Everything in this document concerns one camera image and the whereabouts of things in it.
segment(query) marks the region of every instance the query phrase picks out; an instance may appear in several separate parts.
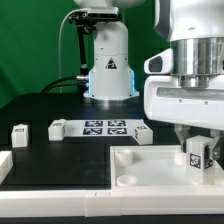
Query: cable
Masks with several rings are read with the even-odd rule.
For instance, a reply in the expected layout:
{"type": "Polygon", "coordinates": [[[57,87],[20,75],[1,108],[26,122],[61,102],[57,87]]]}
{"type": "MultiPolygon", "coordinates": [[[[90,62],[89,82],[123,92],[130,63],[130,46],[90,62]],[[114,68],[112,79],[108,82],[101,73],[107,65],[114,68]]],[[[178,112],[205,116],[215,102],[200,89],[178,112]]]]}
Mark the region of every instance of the cable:
{"type": "Polygon", "coordinates": [[[48,89],[46,89],[43,93],[47,93],[47,92],[49,92],[51,89],[54,89],[54,88],[58,88],[58,87],[69,87],[69,86],[78,86],[78,84],[62,84],[62,85],[54,85],[54,86],[51,86],[51,87],[49,87],[48,89]]]}
{"type": "Polygon", "coordinates": [[[57,83],[70,81],[70,80],[77,80],[77,78],[76,78],[76,76],[71,76],[71,77],[66,77],[66,78],[62,78],[62,79],[58,79],[56,81],[53,81],[50,84],[48,84],[46,87],[44,87],[43,90],[40,93],[46,93],[47,89],[49,89],[50,87],[54,86],[57,83]]]}
{"type": "Polygon", "coordinates": [[[72,10],[71,12],[69,12],[65,18],[63,19],[62,23],[61,23],[61,27],[60,27],[60,31],[59,31],[59,40],[58,40],[58,72],[59,72],[59,80],[62,79],[62,60],[61,60],[61,42],[62,42],[62,32],[63,32],[63,28],[65,25],[66,20],[68,19],[68,17],[75,13],[75,12],[85,12],[87,9],[83,8],[83,9],[76,9],[76,10],[72,10]]]}

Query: white platform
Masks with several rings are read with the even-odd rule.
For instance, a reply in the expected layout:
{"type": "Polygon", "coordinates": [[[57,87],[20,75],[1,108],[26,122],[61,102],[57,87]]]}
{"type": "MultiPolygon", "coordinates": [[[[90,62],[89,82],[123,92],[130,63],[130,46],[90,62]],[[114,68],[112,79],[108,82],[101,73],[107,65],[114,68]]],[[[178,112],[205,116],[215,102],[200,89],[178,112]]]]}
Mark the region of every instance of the white platform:
{"type": "Polygon", "coordinates": [[[0,217],[224,213],[224,172],[218,164],[214,184],[197,185],[186,177],[180,146],[111,147],[110,156],[111,190],[4,191],[0,217]],[[128,159],[122,158],[123,151],[128,159]],[[123,175],[135,177],[134,185],[118,186],[123,175]]]}
{"type": "Polygon", "coordinates": [[[0,184],[5,179],[11,168],[13,167],[12,152],[0,152],[0,184]]]}

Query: black cable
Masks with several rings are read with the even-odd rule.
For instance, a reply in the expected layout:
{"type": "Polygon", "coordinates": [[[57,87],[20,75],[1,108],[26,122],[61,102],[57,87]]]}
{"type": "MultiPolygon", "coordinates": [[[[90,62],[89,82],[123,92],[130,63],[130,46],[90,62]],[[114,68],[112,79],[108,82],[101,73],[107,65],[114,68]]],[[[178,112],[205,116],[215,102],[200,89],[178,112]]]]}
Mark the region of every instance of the black cable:
{"type": "Polygon", "coordinates": [[[70,80],[76,80],[76,76],[71,76],[71,77],[66,77],[66,78],[62,78],[62,79],[57,79],[56,81],[51,82],[50,84],[48,84],[46,87],[44,87],[40,93],[46,93],[46,90],[48,90],[51,86],[57,84],[57,83],[61,83],[61,82],[65,82],[65,81],[70,81],[70,80]]]}
{"type": "Polygon", "coordinates": [[[58,87],[69,87],[69,86],[78,86],[78,84],[62,84],[62,85],[54,85],[46,89],[43,93],[48,93],[51,89],[58,88],[58,87]]]}
{"type": "Polygon", "coordinates": [[[87,75],[89,70],[87,68],[85,43],[84,43],[82,30],[83,28],[80,25],[77,26],[78,41],[79,41],[79,55],[80,55],[80,63],[81,63],[80,73],[81,75],[87,75]]]}

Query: blue light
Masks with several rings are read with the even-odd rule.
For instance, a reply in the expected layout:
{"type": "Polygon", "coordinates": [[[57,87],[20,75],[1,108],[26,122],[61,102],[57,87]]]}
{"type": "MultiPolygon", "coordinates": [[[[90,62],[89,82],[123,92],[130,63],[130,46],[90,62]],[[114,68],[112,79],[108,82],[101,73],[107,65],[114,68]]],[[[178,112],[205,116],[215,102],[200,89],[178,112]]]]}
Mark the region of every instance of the blue light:
{"type": "Polygon", "coordinates": [[[91,74],[92,74],[92,72],[90,71],[89,72],[89,89],[88,89],[88,94],[91,93],[91,74]]]}
{"type": "Polygon", "coordinates": [[[132,92],[133,92],[133,93],[138,92],[138,91],[135,89],[135,73],[134,73],[134,71],[132,71],[132,92]]]}

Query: white block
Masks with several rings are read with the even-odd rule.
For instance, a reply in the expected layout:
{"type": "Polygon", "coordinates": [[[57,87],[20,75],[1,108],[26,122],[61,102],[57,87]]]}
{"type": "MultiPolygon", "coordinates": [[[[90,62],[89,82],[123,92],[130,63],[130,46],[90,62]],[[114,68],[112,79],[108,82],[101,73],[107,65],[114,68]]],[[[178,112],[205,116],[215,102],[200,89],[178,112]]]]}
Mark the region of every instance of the white block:
{"type": "Polygon", "coordinates": [[[29,138],[28,125],[20,124],[18,126],[14,126],[11,138],[13,148],[27,147],[29,138]]]}
{"type": "Polygon", "coordinates": [[[0,191],[0,217],[85,216],[85,191],[0,191]]]}
{"type": "Polygon", "coordinates": [[[12,166],[13,166],[12,152],[10,151],[0,152],[0,184],[7,176],[12,166]]]}
{"type": "Polygon", "coordinates": [[[153,131],[143,122],[133,125],[133,138],[139,145],[153,144],[153,131]]]}
{"type": "Polygon", "coordinates": [[[209,158],[212,138],[196,136],[187,140],[187,176],[197,184],[213,184],[214,161],[209,158]]]}
{"type": "Polygon", "coordinates": [[[120,196],[112,191],[86,191],[85,216],[120,216],[120,196]]]}
{"type": "Polygon", "coordinates": [[[55,120],[48,128],[50,141],[62,141],[65,136],[66,120],[55,120]]]}
{"type": "Polygon", "coordinates": [[[174,154],[174,163],[178,166],[186,166],[187,155],[183,152],[176,152],[174,154]]]}

